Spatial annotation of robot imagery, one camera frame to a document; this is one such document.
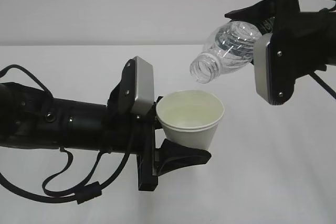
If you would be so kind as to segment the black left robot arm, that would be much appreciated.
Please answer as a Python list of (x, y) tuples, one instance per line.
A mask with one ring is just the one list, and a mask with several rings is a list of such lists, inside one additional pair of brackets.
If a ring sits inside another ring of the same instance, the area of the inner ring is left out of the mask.
[(154, 191), (171, 171), (206, 164), (211, 154), (164, 140), (155, 146), (161, 125), (154, 109), (144, 116), (119, 111), (119, 90), (107, 105), (50, 98), (14, 82), (1, 84), (1, 146), (22, 149), (73, 148), (136, 155), (138, 189)]

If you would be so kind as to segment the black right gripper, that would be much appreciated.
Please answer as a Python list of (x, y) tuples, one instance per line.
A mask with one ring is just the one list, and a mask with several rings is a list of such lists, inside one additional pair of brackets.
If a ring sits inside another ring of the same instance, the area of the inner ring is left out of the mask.
[(264, 29), (273, 29), (276, 48), (296, 79), (335, 64), (335, 12), (300, 12), (298, 0), (262, 0), (224, 15)]

